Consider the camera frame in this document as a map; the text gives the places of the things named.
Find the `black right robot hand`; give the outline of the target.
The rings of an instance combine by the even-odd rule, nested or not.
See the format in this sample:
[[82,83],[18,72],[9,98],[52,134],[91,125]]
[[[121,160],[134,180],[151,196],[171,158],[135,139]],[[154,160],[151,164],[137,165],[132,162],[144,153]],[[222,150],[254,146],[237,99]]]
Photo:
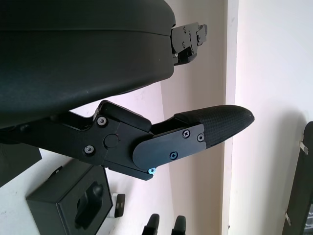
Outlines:
[[[152,214],[148,223],[144,226],[142,235],[157,235],[159,226],[159,214]],[[171,235],[186,235],[186,218],[179,215],[176,218],[174,228],[171,231]]]

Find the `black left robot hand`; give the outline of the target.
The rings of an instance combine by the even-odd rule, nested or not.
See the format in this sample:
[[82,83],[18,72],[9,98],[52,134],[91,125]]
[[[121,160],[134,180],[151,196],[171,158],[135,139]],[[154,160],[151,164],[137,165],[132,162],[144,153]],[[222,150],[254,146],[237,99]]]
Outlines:
[[233,137],[252,112],[221,105],[152,124],[108,101],[170,78],[206,41],[163,0],[3,0],[0,141],[150,180],[158,166]]

